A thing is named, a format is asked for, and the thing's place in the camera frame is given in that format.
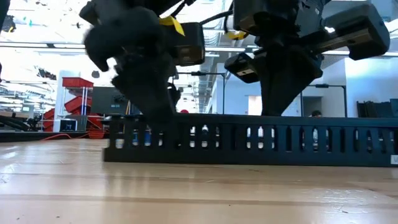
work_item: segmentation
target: yellow label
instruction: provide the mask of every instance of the yellow label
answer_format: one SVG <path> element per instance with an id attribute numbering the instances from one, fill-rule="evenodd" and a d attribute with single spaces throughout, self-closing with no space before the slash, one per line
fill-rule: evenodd
<path id="1" fill-rule="evenodd" d="M 236 40 L 243 40 L 244 39 L 244 36 L 246 35 L 246 33 L 245 32 L 238 32 L 237 34 L 234 34 L 234 33 L 232 33 L 232 32 L 228 32 L 228 33 L 226 33 L 226 35 L 228 36 L 228 38 L 230 38 L 230 39 L 236 39 Z"/>
<path id="2" fill-rule="evenodd" d="M 175 31 L 179 34 L 185 36 L 184 30 L 182 29 L 181 24 L 174 19 L 172 16 L 168 16 L 166 18 L 159 18 L 159 22 L 163 26 L 174 26 Z"/>

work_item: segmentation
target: black plastic fence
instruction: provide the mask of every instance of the black plastic fence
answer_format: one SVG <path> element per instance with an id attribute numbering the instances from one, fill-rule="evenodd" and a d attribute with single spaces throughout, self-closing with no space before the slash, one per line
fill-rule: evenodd
<path id="1" fill-rule="evenodd" d="M 141 117 L 113 117 L 104 161 L 398 167 L 398 119 L 178 114 L 176 120 L 178 131 L 149 131 Z"/>

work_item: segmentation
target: black cable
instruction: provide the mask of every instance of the black cable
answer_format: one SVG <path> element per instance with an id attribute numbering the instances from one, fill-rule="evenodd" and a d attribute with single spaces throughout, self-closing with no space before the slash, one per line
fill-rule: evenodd
<path id="1" fill-rule="evenodd" d="M 18 119 L 15 118 L 9 118 L 6 116 L 2 116 L 0 115 L 0 123 L 3 123 L 7 126 L 10 126 L 14 129 L 18 129 L 21 131 L 28 131 L 29 130 L 29 126 L 26 125 L 25 123 L 23 123 L 22 121 L 19 121 Z"/>
<path id="2" fill-rule="evenodd" d="M 217 14 L 217 15 L 214 15 L 214 16 L 211 16 L 210 18 L 205 19 L 204 21 L 201 21 L 199 24 L 200 24 L 200 25 L 204 25 L 204 24 L 206 24 L 206 23 L 208 23 L 208 22 L 211 22 L 211 21 L 214 21 L 214 20 L 216 20 L 216 19 L 221 19 L 222 17 L 230 16 L 230 15 L 232 15 L 233 13 L 234 13 L 234 12 L 233 12 L 232 10 L 226 11 L 226 12 L 221 12 L 221 13 L 219 13 L 219 14 Z"/>
<path id="3" fill-rule="evenodd" d="M 184 0 L 175 10 L 173 13 L 170 14 L 173 18 L 175 18 L 181 10 L 184 8 L 185 4 L 187 3 L 187 0 Z"/>
<path id="4" fill-rule="evenodd" d="M 233 8 L 234 8 L 234 2 L 232 1 L 231 5 L 229 6 L 228 11 L 233 10 Z M 225 33 L 228 33 L 228 28 L 227 28 L 227 26 L 226 26 L 226 23 L 227 23 L 227 21 L 228 21 L 228 17 L 229 17 L 229 15 L 225 16 L 225 19 L 224 19 L 224 27 L 223 27 L 223 28 L 224 28 L 224 32 L 225 32 Z"/>

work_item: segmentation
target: ceiling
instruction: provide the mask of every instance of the ceiling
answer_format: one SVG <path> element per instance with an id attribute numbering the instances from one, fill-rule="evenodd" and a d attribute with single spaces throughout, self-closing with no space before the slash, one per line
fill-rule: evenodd
<path id="1" fill-rule="evenodd" d="M 225 11 L 232 0 L 197 0 L 190 7 L 185 7 L 177 16 L 180 22 L 202 21 L 219 12 Z M 51 42 L 80 44 L 84 34 L 90 25 L 78 17 L 80 9 L 86 4 L 87 0 L 12 0 L 9 15 L 14 16 L 17 30 L 12 33 L 1 32 L 1 42 Z M 392 20 L 397 19 L 396 0 L 377 0 L 376 7 L 382 16 L 389 16 Z M 336 12 L 345 10 L 349 7 L 362 4 L 363 1 L 332 1 L 329 3 L 323 15 L 329 16 Z M 390 5 L 391 12 L 383 15 L 384 5 Z M 164 15 L 170 14 L 173 7 Z M 228 27 L 232 26 L 232 19 L 228 21 Z M 213 21 L 205 25 L 206 46 L 222 47 L 247 47 L 254 45 L 254 38 L 248 37 L 244 41 L 233 41 L 226 38 L 222 31 L 222 20 Z M 398 51 L 398 39 L 392 39 L 391 50 Z M 92 79 L 91 72 L 96 67 L 82 54 L 51 54 L 38 53 L 29 49 L 12 49 L 0 55 L 4 71 L 3 79 L 14 81 L 37 82 L 45 80 L 38 77 L 37 68 L 44 68 L 47 71 L 58 75 L 60 70 L 78 70 L 84 78 Z M 206 57 L 206 62 L 201 66 L 178 68 L 180 72 L 216 72 L 216 64 L 223 63 L 235 53 L 231 52 L 210 52 Z M 323 67 L 335 62 L 336 57 L 326 57 Z M 101 73 L 99 79 L 93 80 L 97 85 L 109 85 L 109 81 L 115 76 L 115 72 L 110 70 Z M 204 112 L 209 92 L 213 86 L 215 76 L 191 77 L 181 75 L 179 80 L 175 80 L 176 85 L 184 87 L 182 100 L 178 104 L 179 109 L 186 109 L 190 112 Z"/>

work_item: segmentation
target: wooden table surface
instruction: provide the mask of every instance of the wooden table surface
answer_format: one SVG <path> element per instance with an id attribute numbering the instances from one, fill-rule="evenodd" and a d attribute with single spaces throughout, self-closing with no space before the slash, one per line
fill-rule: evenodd
<path id="1" fill-rule="evenodd" d="M 0 144 L 0 223 L 398 223 L 397 169 L 102 163 L 106 144 Z"/>

